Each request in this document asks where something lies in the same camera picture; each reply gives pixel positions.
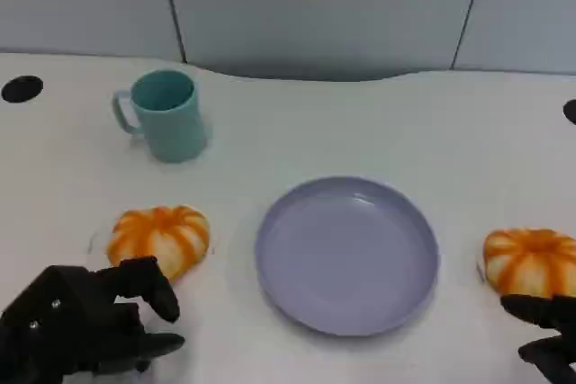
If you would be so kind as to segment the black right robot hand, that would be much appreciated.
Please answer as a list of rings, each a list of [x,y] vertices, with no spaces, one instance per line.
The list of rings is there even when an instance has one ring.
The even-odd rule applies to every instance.
[[[513,317],[559,334],[535,340],[518,348],[519,357],[534,365],[550,382],[575,382],[575,298],[550,299],[509,294],[500,298],[501,306]]]

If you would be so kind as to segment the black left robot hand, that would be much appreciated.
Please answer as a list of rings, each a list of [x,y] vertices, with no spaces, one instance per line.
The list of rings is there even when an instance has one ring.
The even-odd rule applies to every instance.
[[[52,265],[1,314],[1,381],[60,383],[66,376],[142,373],[185,344],[175,333],[150,333],[135,299],[164,321],[180,318],[176,294],[154,256],[89,271]]]

